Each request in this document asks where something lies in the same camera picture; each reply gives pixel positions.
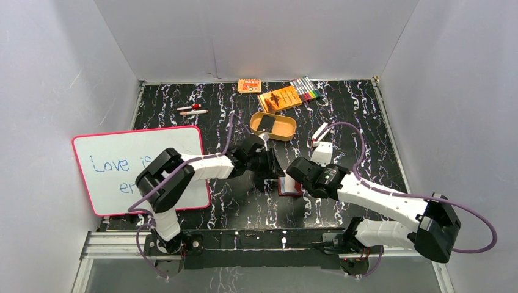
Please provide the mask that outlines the red card holder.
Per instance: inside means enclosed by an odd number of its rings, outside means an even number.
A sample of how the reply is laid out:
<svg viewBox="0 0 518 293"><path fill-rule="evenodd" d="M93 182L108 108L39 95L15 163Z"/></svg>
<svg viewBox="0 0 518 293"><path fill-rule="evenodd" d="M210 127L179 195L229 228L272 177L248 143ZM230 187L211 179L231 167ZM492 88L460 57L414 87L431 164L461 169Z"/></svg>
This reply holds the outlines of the red card holder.
<svg viewBox="0 0 518 293"><path fill-rule="evenodd" d="M302 196L302 187L299 182L294 180L289 175L278 178L278 195L285 197L300 197Z"/></svg>

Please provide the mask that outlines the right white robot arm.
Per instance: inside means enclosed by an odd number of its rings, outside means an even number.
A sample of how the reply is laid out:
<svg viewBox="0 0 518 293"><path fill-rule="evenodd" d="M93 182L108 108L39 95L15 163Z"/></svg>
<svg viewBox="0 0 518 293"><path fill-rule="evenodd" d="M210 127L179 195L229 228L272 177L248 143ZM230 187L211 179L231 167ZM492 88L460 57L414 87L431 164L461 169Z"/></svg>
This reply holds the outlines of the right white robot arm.
<svg viewBox="0 0 518 293"><path fill-rule="evenodd" d="M344 236L349 251L358 253L365 247L383 245L415 250L438 263L450 260L461 223L447 197L412 198L357 179L347 168L335 164L323 167L303 157L295 159L286 172L312 197L352 203L389 218L352 221Z"/></svg>

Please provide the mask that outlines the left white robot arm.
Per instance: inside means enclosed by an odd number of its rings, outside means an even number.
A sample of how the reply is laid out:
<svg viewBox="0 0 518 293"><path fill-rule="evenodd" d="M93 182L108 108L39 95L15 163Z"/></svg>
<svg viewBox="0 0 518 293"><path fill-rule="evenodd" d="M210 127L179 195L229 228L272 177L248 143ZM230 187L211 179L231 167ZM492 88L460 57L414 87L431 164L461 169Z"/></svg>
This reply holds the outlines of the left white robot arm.
<svg viewBox="0 0 518 293"><path fill-rule="evenodd" d="M245 172L255 172L264 180L285 176L267 141L265 136L252 134L237 146L226 145L220 153L203 156L188 156L167 148L138 174L135 184L142 198L129 210L147 202L159 246L175 254L183 244L176 205L190 183L232 179Z"/></svg>

